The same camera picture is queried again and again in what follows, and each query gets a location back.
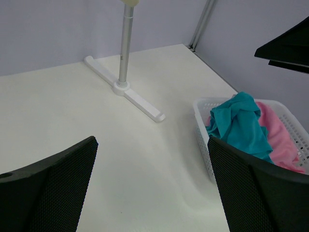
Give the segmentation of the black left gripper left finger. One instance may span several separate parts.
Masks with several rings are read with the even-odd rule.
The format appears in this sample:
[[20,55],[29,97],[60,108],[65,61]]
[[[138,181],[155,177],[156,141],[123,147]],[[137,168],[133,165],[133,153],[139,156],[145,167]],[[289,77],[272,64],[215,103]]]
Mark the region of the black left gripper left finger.
[[0,176],[2,232],[77,230],[98,143],[90,136],[70,148]]

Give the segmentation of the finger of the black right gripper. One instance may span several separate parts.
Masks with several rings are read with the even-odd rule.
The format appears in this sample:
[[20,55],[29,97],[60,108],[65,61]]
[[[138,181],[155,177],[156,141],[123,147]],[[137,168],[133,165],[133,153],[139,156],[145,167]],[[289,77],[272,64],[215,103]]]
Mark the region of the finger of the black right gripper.
[[301,73],[309,73],[309,19],[259,47],[257,58],[269,61],[269,65]]

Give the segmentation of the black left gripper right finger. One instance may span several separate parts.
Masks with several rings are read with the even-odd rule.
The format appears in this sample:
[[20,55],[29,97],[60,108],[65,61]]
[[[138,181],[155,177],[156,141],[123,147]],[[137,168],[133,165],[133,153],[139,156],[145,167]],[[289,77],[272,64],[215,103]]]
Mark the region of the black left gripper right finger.
[[209,156],[231,232],[307,232],[309,177],[210,137]]

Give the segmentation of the teal t shirt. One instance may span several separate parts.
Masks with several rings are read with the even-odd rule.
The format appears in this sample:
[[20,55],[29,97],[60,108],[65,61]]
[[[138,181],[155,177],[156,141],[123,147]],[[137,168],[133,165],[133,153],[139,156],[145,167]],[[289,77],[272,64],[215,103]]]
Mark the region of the teal t shirt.
[[254,98],[240,92],[210,111],[206,130],[238,150],[272,163],[273,151],[267,140],[268,130],[261,126],[261,110]]

